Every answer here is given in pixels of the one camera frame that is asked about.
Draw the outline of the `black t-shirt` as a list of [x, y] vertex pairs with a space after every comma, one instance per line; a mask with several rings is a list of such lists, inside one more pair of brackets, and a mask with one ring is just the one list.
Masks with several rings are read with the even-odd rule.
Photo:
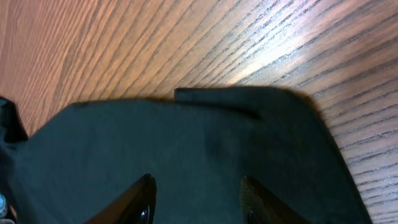
[[371, 222], [313, 106], [277, 88], [74, 103], [28, 136], [16, 171], [28, 223], [84, 223], [145, 174], [156, 223], [241, 223], [246, 175], [310, 223]]

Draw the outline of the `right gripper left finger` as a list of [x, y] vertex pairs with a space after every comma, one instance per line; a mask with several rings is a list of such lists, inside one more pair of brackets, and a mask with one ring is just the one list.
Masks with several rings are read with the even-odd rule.
[[145, 174], [86, 224], [153, 224], [156, 193], [155, 178]]

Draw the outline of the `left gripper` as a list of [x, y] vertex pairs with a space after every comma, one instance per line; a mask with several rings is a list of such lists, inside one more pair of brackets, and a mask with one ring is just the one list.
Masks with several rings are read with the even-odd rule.
[[19, 148], [28, 140], [16, 105], [1, 98], [1, 194], [16, 211], [16, 223], [29, 222], [29, 206], [16, 171]]

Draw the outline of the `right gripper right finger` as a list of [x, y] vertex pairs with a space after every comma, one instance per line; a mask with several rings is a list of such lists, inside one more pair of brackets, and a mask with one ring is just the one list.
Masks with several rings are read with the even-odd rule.
[[244, 224], [309, 224], [257, 179], [244, 176], [239, 199]]

